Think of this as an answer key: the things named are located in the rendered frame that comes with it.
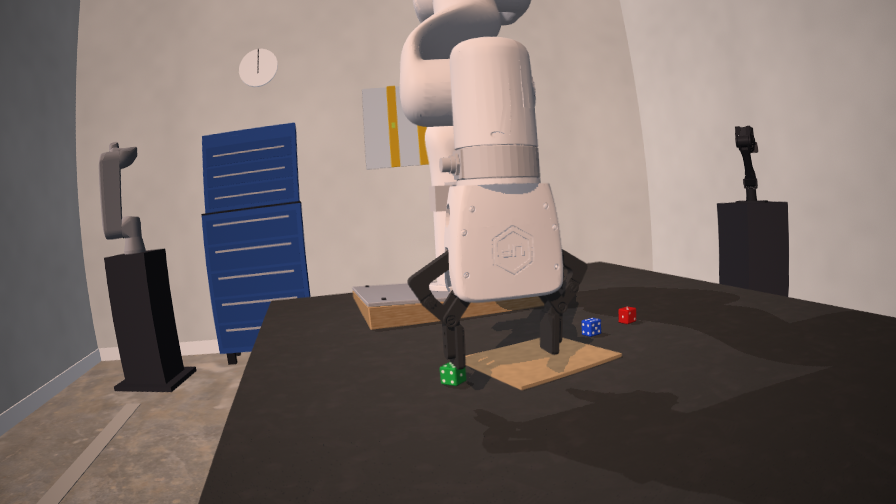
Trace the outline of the green die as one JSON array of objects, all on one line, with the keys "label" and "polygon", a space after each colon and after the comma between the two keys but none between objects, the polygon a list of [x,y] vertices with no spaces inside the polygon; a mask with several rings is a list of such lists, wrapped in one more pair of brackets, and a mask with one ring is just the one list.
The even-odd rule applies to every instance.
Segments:
[{"label": "green die", "polygon": [[466,381],[466,369],[458,370],[451,362],[440,367],[441,384],[457,386]]}]

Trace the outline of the blue die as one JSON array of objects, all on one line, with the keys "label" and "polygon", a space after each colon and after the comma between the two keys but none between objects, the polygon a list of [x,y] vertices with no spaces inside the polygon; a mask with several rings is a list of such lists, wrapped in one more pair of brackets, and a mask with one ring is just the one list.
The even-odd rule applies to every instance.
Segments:
[{"label": "blue die", "polygon": [[589,318],[582,320],[582,335],[595,336],[601,334],[601,320]]}]

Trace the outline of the red die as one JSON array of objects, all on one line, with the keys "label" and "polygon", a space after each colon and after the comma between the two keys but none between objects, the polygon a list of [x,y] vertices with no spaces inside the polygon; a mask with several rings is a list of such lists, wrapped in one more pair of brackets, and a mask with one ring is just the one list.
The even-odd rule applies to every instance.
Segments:
[{"label": "red die", "polygon": [[630,324],[636,322],[636,308],[624,307],[619,309],[619,323]]}]

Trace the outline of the tan square mat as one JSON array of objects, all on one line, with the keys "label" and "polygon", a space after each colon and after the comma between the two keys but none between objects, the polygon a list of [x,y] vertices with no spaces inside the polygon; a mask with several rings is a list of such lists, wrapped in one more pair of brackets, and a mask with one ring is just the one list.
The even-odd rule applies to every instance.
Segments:
[{"label": "tan square mat", "polygon": [[622,357],[622,353],[562,338],[559,354],[540,348],[540,338],[466,356],[466,365],[524,390]]}]

